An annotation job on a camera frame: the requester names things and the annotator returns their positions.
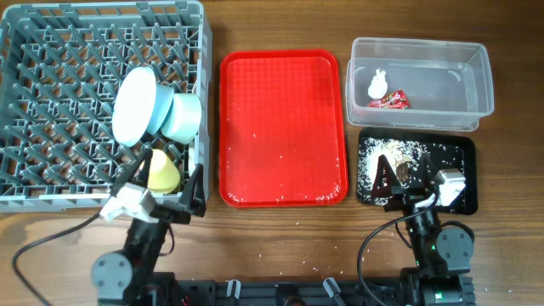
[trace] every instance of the wood grain surface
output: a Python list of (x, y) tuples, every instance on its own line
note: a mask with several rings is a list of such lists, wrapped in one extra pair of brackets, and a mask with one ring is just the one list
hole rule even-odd
[[(3, 1), (2, 9), (11, 3), (14, 0)], [(218, 67), (225, 55), (253, 49), (324, 48), (336, 55), (343, 86), (356, 37), (477, 42), (488, 49), (495, 86), (495, 112), (481, 120), (477, 131), (463, 134), (477, 148), (479, 210), (469, 217), (440, 217), (459, 220), (476, 233), (470, 275), (480, 305), (544, 304), (543, 1), (221, 1), (204, 2), (204, 7), (213, 32), (212, 197), (205, 218), (174, 225), (176, 249), (159, 260), (157, 271), (174, 271), (179, 279), (188, 280), (319, 281), (327, 276), (351, 280), (364, 236), (399, 216), (356, 201), (360, 128), (347, 120), (350, 190), (339, 205), (228, 207), (217, 191)], [(79, 224), (92, 213), (1, 215), (0, 304), (37, 304), (10, 267), (17, 249)], [(128, 226), (127, 220), (96, 221), (29, 251), (20, 267), (52, 303), (93, 305), (91, 264), (122, 246)], [(411, 251), (392, 233), (387, 230), (370, 244), (366, 275), (393, 276), (414, 264)]]

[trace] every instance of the candy wrapper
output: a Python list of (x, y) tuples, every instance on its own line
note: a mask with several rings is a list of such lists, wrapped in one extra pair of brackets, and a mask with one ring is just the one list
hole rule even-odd
[(410, 101), (406, 98), (405, 92), (397, 90), (391, 94), (386, 95), (381, 99), (374, 99), (367, 105), (367, 107), (377, 108), (389, 108), (402, 110), (410, 107)]

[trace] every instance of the black cable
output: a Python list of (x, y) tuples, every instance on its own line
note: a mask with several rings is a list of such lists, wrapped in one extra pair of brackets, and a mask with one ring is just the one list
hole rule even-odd
[(394, 227), (397, 230), (397, 234), (399, 234), (400, 239), (402, 239), (402, 241), (406, 244), (406, 246), (411, 249), (410, 242), (408, 242), (408, 240), (405, 238), (405, 236), (402, 235), (402, 233), (400, 232), (399, 223), (397, 222), (396, 224), (394, 224)]
[(170, 233), (170, 237), (172, 238), (172, 246), (170, 247), (170, 251), (167, 253), (160, 253), (159, 256), (167, 256), (170, 255), (173, 252), (173, 248), (175, 247), (174, 239), (173, 239), (173, 231), (172, 231), (172, 225), (168, 225), (168, 232)]
[(11, 262), (11, 266), (15, 272), (15, 274), (17, 275), (17, 277), (19, 277), (20, 281), (23, 282), (23, 284), (26, 286), (26, 288), (32, 292), (32, 294), (34, 294), (34, 296), (40, 300), (40, 302), (42, 302), (42, 304), (44, 305), (51, 305), (51, 303), (45, 299), (45, 297), (36, 290), (36, 288), (34, 288), (33, 285), (31, 285), (31, 283), (23, 276), (23, 274), (20, 272), (19, 270), (19, 266), (17, 265), (17, 260), (19, 259), (19, 257), (26, 251), (32, 249), (33, 247), (37, 247), (47, 241), (51, 241), (53, 239), (57, 239), (59, 237), (62, 237), (64, 235), (68, 235), (70, 233), (73, 233), (77, 230), (80, 230), (82, 228), (84, 228), (85, 226), (89, 225), (91, 222), (93, 222), (94, 220), (96, 220), (97, 218), (99, 217), (99, 213), (95, 213), (91, 218), (87, 219), (87, 221), (83, 222), (82, 224), (79, 224), (79, 225), (76, 225), (70, 229), (66, 229), (66, 230), (63, 230), (57, 234), (53, 234), (53, 235), (49, 235), (45, 238), (42, 238), (40, 240), (37, 240), (37, 241), (34, 241), (34, 242), (31, 242), (29, 244), (27, 244), (26, 246), (23, 246), (19, 251), (17, 251), (14, 255), (14, 258)]
[(397, 219), (394, 219), (394, 220), (391, 220), (389, 222), (387, 222), (386, 224), (378, 227), (377, 229), (374, 229), (373, 232), (371, 232), (370, 235), (368, 235), (365, 240), (363, 241), (363, 244), (360, 246), (360, 249), (359, 249), (359, 255), (357, 256), (357, 276), (359, 276), (359, 283), (365, 288), (365, 290), (368, 292), (368, 294), (374, 298), (374, 300), (379, 304), (379, 305), (382, 305), (382, 306), (388, 306), (386, 305), (384, 302), (382, 302), (379, 298), (377, 298), (374, 293), (371, 292), (370, 288), (368, 287), (368, 285), (365, 283), (365, 279), (363, 278), (363, 270), (362, 270), (362, 261), (363, 261), (363, 253), (365, 252), (365, 249), (366, 249), (366, 245), (368, 244), (368, 242), (371, 241), (372, 238), (374, 238), (375, 235), (377, 235), (379, 232), (381, 232), (382, 230), (385, 230), (386, 228), (388, 228), (389, 226), (393, 225), (393, 224), (397, 224), (398, 222), (403, 222), (403, 221), (406, 221), (408, 219), (411, 219), (411, 218), (414, 218), (414, 217), (417, 217), (419, 215), (422, 215), (424, 213), (427, 213), (428, 211), (430, 211), (431, 209), (434, 208), (434, 206), (436, 205), (436, 202), (439, 200), (439, 195), (434, 195), (434, 200), (433, 200), (433, 203), (431, 203), (431, 205), (429, 205), (427, 208), (425, 208), (424, 210), (420, 211), (420, 212), (416, 212), (410, 216), (404, 216), (404, 217), (400, 217), (400, 218), (397, 218)]
[(474, 232), (468, 226), (466, 226), (465, 224), (462, 224), (459, 221), (446, 221), (446, 222), (444, 222), (444, 223), (442, 223), (440, 225), (440, 228), (443, 229), (444, 227), (450, 226), (450, 225), (451, 226), (456, 226), (456, 227), (461, 228), (464, 231), (466, 231), (467, 234), (470, 236), (470, 239), (472, 239), (473, 242), (474, 242)]

